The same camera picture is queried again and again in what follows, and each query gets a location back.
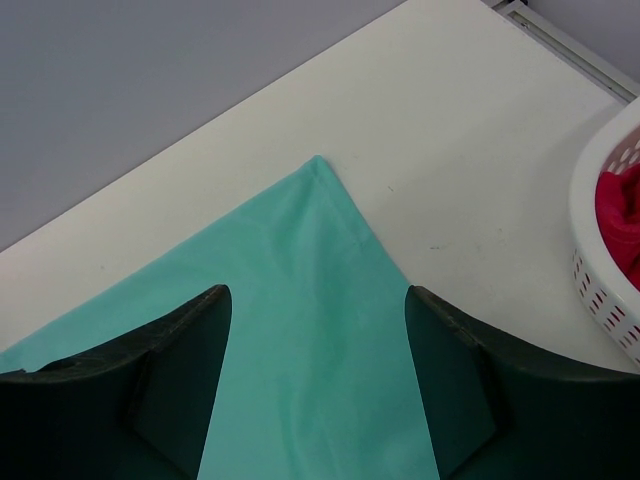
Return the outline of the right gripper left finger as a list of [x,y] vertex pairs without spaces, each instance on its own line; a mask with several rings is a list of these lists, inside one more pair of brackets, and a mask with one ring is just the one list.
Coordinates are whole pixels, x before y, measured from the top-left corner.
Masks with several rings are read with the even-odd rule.
[[216,285],[112,340],[1,377],[5,479],[194,479],[228,342]]

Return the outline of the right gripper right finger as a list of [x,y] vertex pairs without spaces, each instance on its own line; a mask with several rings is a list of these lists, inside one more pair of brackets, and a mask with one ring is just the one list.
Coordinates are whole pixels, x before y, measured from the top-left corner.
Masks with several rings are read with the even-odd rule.
[[443,479],[635,479],[639,378],[550,352],[408,289],[410,350]]

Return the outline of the mint green t-shirt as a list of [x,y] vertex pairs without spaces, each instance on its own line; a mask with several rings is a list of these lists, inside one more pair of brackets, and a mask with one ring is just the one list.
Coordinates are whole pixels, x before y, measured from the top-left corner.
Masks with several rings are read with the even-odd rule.
[[203,479],[434,479],[407,340],[408,283],[314,157],[1,356],[34,370],[216,284],[232,320]]

